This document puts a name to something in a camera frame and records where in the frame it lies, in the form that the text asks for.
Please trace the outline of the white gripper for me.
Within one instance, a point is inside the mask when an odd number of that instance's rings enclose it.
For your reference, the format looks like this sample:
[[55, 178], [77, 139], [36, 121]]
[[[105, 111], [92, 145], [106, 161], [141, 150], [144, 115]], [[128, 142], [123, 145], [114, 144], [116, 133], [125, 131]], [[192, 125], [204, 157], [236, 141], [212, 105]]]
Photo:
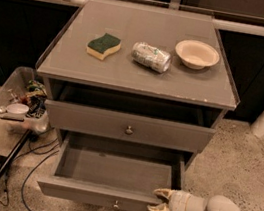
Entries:
[[186, 205], [190, 199], [190, 194], [182, 190], [176, 191], [171, 189], [156, 189], [153, 194], [158, 198], [169, 200], [169, 204], [159, 204], [156, 206], [148, 205], [148, 211], [186, 211]]

